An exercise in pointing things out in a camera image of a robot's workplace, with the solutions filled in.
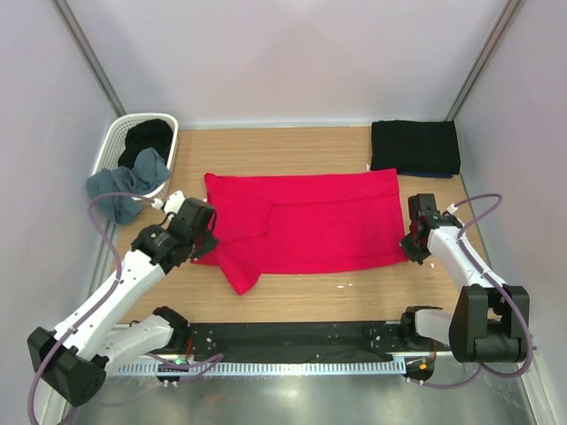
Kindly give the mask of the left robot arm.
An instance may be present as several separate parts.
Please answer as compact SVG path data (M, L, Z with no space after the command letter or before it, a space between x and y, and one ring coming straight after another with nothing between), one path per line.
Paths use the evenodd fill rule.
M212 251L216 211L207 202L175 192L157 203L162 224L141 230L117 268L72 314L54 329L36 328L27 339L35 371L73 407L90 401L107 375L156 350L176 354L189 340L190 325L169 307L156 308L146 319L113 331L127 310L173 268Z

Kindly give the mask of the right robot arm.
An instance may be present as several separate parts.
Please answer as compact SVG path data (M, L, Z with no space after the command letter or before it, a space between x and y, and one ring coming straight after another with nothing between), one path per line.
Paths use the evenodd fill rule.
M420 308L399 329L401 343L412 351L431 339L451 349L461 363L518 363L532 359L530 297L510 286L473 249L466 235L471 226L455 215L463 202L444 212L429 193L408 199L409 233L400 242L408 259L419 265L434 256L460 291L452 313Z

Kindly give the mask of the red t shirt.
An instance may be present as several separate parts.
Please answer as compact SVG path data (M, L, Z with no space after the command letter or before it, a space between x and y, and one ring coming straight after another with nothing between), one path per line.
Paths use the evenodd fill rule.
M243 295L264 274L331 274L406 261L395 170L361 174L206 174L216 211L214 250L198 264L220 268Z

